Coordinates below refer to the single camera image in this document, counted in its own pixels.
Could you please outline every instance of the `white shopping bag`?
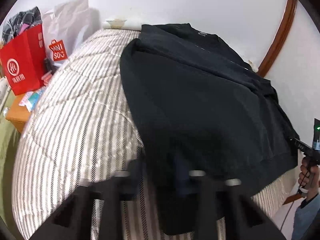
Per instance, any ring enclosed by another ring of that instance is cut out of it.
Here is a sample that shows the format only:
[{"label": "white shopping bag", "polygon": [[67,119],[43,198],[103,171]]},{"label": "white shopping bag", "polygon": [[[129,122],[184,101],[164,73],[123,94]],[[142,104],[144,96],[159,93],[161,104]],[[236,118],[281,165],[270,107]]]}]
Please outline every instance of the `white shopping bag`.
[{"label": "white shopping bag", "polygon": [[90,35],[97,31],[89,0],[71,0],[42,15],[47,57],[59,67]]}]

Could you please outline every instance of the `person's arm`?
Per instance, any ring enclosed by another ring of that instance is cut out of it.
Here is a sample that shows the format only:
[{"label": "person's arm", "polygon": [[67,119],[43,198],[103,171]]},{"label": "person's arm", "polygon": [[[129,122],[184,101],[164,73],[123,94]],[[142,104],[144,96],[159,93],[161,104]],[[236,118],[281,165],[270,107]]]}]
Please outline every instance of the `person's arm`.
[{"label": "person's arm", "polygon": [[[307,166],[308,159],[304,158],[300,167],[301,173],[299,174],[298,180],[298,183],[302,186],[309,182],[309,179],[305,177],[305,174],[308,173]],[[315,219],[317,213],[320,212],[320,195],[318,184],[320,170],[318,166],[312,167],[311,172],[314,173],[315,176],[308,191],[307,198],[301,203],[301,206],[297,208],[295,213],[292,240],[300,240]]]}]

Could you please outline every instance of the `striped fabric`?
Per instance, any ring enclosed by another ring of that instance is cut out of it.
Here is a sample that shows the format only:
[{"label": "striped fabric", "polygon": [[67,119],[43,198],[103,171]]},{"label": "striped fabric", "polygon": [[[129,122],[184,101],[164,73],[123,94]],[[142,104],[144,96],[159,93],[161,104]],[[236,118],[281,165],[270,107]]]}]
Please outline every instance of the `striped fabric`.
[{"label": "striped fabric", "polygon": [[[25,239],[76,188],[80,179],[99,181],[123,170],[142,143],[121,85],[119,59],[138,31],[100,30],[85,41],[54,75],[21,136],[12,179],[12,211]],[[272,216],[295,183],[289,171],[254,200]],[[127,240],[193,239],[159,229],[155,194],[145,176],[134,202],[122,203]],[[92,212],[98,239],[102,201]],[[217,221],[225,239],[224,220]]]}]

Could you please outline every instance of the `black cuff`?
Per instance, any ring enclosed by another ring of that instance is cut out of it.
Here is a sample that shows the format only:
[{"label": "black cuff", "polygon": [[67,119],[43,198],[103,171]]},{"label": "black cuff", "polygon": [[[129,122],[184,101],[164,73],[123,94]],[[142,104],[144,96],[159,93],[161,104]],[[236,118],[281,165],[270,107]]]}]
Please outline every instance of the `black cuff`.
[{"label": "black cuff", "polygon": [[315,195],[312,199],[310,199],[309,201],[307,201],[306,199],[304,201],[302,201],[300,208],[304,208],[306,205],[308,205],[311,201],[313,201],[319,194]]}]

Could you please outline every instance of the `green cloth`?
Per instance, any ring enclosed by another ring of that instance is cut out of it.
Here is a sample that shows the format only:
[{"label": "green cloth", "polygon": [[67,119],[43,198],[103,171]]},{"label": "green cloth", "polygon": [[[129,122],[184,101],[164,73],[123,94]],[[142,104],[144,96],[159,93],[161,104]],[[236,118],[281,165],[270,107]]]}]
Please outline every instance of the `green cloth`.
[{"label": "green cloth", "polygon": [[[13,92],[5,103],[10,107],[15,99]],[[12,215],[11,189],[14,158],[20,133],[11,122],[0,113],[0,216],[16,239],[23,239]]]}]

